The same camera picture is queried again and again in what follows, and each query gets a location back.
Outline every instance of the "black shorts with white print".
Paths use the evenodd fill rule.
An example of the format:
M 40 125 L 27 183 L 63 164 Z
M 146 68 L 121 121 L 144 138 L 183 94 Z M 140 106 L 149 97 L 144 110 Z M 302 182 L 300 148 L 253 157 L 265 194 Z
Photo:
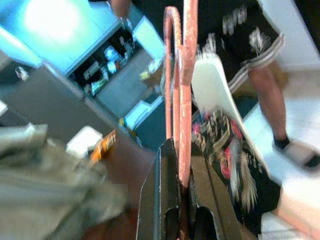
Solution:
M 252 68 L 273 62 L 284 45 L 284 36 L 268 22 L 259 5 L 235 9 L 223 18 L 220 31 L 199 42 L 202 52 L 208 51 L 213 39 L 214 51 L 220 57 L 231 92 L 249 76 Z

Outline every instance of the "floor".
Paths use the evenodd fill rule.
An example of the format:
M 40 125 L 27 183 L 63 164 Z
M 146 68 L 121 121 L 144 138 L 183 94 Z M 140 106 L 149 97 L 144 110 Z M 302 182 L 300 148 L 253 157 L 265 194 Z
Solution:
M 289 138 L 305 142 L 320 149 L 320 71 L 296 72 L 289 75 L 289 83 L 284 92 L 287 133 Z M 310 174 L 299 169 L 285 157 L 272 149 L 272 130 L 257 104 L 245 117 L 244 125 L 257 149 L 264 157 L 270 175 L 282 183 L 284 192 L 320 211 L 320 173 Z M 262 231 L 279 231 L 278 237 L 305 239 L 294 232 L 274 215 L 268 214 L 262 221 Z M 275 239 L 266 234 L 263 239 Z

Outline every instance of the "fabric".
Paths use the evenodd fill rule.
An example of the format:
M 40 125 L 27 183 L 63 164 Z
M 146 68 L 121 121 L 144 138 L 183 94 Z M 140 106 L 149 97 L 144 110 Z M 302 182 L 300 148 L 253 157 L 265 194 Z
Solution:
M 82 239 L 119 216 L 127 194 L 47 139 L 47 126 L 0 127 L 0 239 Z
M 183 17 L 183 0 L 133 0 L 133 4 L 150 20 L 159 36 L 164 37 L 164 12 L 168 6 L 176 7 Z M 208 33 L 217 31 L 223 17 L 241 6 L 257 5 L 256 0 L 199 0 L 198 41 L 205 41 Z
M 260 234 L 262 214 L 277 208 L 281 186 L 269 178 L 236 121 L 221 109 L 199 115 L 192 141 L 228 187 L 238 221 Z
M 226 15 L 220 31 L 209 34 L 206 42 L 199 42 L 199 54 L 214 52 L 220 57 L 233 93 L 249 79 L 250 69 L 272 63 L 284 44 L 283 34 L 278 33 L 256 5 L 236 8 Z

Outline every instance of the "black plastic part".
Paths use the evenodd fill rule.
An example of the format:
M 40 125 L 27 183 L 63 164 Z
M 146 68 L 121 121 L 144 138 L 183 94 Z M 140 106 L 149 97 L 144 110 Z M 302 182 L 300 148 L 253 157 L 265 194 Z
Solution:
M 192 144 L 189 201 L 193 239 L 242 239 L 228 188 L 196 144 Z
M 179 235 L 180 185 L 172 139 L 158 150 L 141 190 L 137 240 L 176 240 Z

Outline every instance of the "graphic t-shirt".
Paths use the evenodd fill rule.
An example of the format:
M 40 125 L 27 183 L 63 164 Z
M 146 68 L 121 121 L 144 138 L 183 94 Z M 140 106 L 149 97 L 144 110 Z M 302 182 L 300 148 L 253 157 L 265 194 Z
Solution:
M 162 39 L 166 7 L 176 7 L 180 13 L 181 23 L 183 22 L 183 0 L 133 0 L 132 2 L 150 20 Z M 223 17 L 232 15 L 234 9 L 255 5 L 258 5 L 256 0 L 198 0 L 198 41 L 205 41 L 208 33 L 221 31 Z
M 237 122 L 221 109 L 194 117 L 192 141 L 228 187 L 238 221 L 261 233 L 263 213 L 277 208 L 281 186 L 269 178 Z

